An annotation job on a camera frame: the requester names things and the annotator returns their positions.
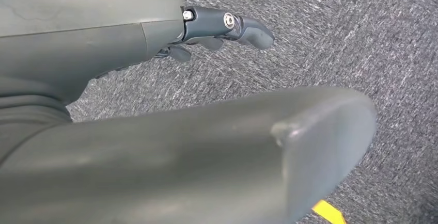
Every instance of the bolt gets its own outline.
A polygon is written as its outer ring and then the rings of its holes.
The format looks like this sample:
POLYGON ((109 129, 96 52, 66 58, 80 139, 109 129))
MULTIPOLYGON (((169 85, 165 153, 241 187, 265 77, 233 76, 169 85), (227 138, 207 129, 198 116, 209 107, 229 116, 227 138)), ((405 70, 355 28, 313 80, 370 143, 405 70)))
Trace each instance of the bolt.
POLYGON ((234 16, 229 12, 224 14, 224 23, 225 23, 225 26, 227 28, 233 29, 234 28, 234 16))
POLYGON ((194 18, 193 12, 191 11, 184 11, 182 13, 182 17, 184 18, 185 21, 190 21, 194 18))

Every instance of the gray carpet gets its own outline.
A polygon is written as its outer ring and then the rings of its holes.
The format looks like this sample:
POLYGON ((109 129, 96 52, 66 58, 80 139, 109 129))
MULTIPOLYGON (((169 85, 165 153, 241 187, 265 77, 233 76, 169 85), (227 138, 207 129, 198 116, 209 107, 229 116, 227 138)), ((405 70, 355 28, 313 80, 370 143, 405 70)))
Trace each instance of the gray carpet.
MULTIPOLYGON (((238 98, 281 87, 365 92, 379 110, 362 163, 328 197, 348 223, 438 223, 438 0, 187 0, 265 21, 266 52, 227 44, 186 64, 153 60, 92 81, 76 121, 238 98)), ((301 223, 326 223, 309 214, 301 223)))

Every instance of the hex bolt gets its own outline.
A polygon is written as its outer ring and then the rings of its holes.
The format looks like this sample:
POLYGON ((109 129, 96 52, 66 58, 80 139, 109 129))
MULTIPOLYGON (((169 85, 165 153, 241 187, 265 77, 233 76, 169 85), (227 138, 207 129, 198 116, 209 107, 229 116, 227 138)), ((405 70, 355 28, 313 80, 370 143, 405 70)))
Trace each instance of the hex bolt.
POLYGON ((224 24, 229 29, 234 28, 234 16, 231 13, 224 14, 224 24))
POLYGON ((184 18, 185 21, 190 21, 190 20, 193 20, 195 15, 191 11, 184 11, 182 13, 182 17, 184 18))

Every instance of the screw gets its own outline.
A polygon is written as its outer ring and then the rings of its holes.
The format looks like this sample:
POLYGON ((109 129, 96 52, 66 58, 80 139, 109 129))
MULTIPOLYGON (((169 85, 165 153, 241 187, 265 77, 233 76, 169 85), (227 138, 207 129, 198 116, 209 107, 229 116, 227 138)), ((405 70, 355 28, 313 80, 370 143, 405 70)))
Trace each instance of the screw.
POLYGON ((195 16, 193 15, 193 12, 191 12, 191 11, 184 11, 184 12, 182 13, 182 17, 184 18, 184 20, 186 20, 186 21, 190 21, 190 20, 193 20, 193 18, 194 18, 195 16))
POLYGON ((234 16, 229 12, 224 14, 224 23, 225 23, 225 26, 227 28, 233 29, 234 28, 234 16))

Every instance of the yellow object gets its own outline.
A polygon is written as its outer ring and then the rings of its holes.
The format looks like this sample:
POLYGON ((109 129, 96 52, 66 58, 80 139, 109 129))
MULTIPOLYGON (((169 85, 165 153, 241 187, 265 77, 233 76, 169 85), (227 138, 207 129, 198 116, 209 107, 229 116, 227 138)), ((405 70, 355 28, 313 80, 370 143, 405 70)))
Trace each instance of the yellow object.
POLYGON ((335 209, 335 207, 324 200, 319 201, 312 210, 331 224, 347 224, 341 211, 335 209))

